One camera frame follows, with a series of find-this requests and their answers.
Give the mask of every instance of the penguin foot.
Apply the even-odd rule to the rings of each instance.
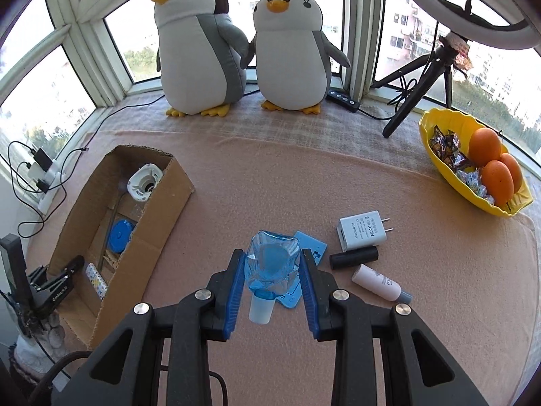
[[[310,114],[310,113],[319,114],[321,112],[319,106],[320,104],[315,104],[315,105],[312,105],[311,107],[303,108],[301,111],[304,114]]]
[[[261,108],[265,110],[269,110],[269,111],[274,111],[274,110],[283,111],[282,107],[278,107],[278,105],[274,105],[272,102],[269,102],[268,100],[266,100],[265,102],[261,104]]]
[[[174,108],[170,108],[166,111],[166,116],[173,116],[173,117],[184,117],[185,114],[183,112],[180,112],[179,110],[175,110]]]
[[[220,105],[219,107],[209,108],[201,111],[201,116],[220,116],[224,117],[229,111],[230,104]]]

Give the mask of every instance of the penguin plush toy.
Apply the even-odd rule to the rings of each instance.
[[[240,56],[248,39],[231,22],[228,0],[152,0],[158,71],[169,116],[223,117],[246,86]]]
[[[257,57],[258,85],[268,110],[320,112],[331,85],[331,56],[350,67],[347,56],[321,31],[323,13],[314,0],[260,0],[254,8],[255,37],[241,60]]]

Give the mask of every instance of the yellow bowl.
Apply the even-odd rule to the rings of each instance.
[[[456,191],[462,195],[465,199],[475,204],[478,208],[488,212],[489,214],[496,215],[497,217],[509,218],[519,212],[521,209],[528,206],[528,204],[534,201],[526,180],[522,181],[522,186],[519,191],[513,195],[513,198],[506,205],[509,206],[508,211],[501,209],[497,206],[492,206],[488,201],[478,197],[473,191],[462,183],[458,177],[455,176],[453,171],[432,151],[428,141],[434,135],[434,126],[439,126],[443,133],[447,133],[447,130],[452,130],[456,133],[461,141],[461,151],[464,154],[468,153],[468,145],[473,132],[479,128],[484,128],[483,124],[480,124],[474,117],[461,113],[460,111],[453,111],[444,108],[433,108],[426,111],[423,117],[419,121],[419,132],[421,133],[421,140],[425,146],[426,152],[432,160],[432,163],[436,166],[440,174],[449,182],[449,184],[456,189]],[[505,145],[501,145],[502,152],[507,153],[508,149]]]

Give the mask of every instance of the cardboard box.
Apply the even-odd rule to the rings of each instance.
[[[152,270],[194,186],[177,160],[162,151],[121,145],[107,154],[88,179],[66,220],[49,264],[54,276],[77,255],[98,264],[118,183],[127,182],[147,163],[157,165],[163,177],[146,203],[126,193],[116,219],[136,223],[132,237],[118,259],[116,270],[104,266],[108,290],[100,300],[83,270],[74,277],[75,288],[58,307],[75,335],[89,348],[96,347],[141,302]]]

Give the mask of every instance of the white cosmetic bottle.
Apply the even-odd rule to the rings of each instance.
[[[351,281],[389,301],[411,303],[413,299],[413,296],[402,290],[397,282],[364,264],[361,264],[353,274]]]

